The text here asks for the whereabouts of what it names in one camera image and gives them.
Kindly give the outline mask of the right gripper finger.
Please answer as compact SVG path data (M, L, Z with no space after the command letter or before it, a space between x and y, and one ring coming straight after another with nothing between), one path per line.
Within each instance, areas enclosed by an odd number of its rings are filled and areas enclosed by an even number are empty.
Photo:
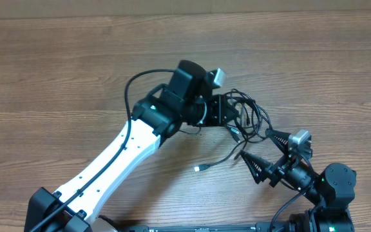
M269 170L272 168L271 162L244 150L240 150L238 154L246 163L255 183L259 184L269 177Z
M289 154L289 137L290 133L272 130L272 129L266 129L265 135L267 138L269 138L276 147L284 154Z

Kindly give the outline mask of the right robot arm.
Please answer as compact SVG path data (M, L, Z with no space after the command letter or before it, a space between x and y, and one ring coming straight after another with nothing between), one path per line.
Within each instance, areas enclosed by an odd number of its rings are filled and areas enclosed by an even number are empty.
M289 232L353 232L348 205L354 200L356 172L345 164L329 164L320 174L310 163L312 136L307 130L285 133L266 130L266 136L283 153L275 163L246 151L239 156L245 161L255 183L270 180L275 187L283 181L298 193L285 203L270 222L257 222L256 231ZM279 215L296 199L304 196L314 207L303 213L291 214L278 222Z

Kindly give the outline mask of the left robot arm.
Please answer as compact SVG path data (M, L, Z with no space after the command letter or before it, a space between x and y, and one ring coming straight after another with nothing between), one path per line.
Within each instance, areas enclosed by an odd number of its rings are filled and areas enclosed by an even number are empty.
M183 124L226 125L238 111L221 88L225 72L207 71L181 60L169 83L159 84L126 107L127 122L114 140L84 170L53 193L38 189L28 203L25 231L91 231L103 206L128 175L154 154Z

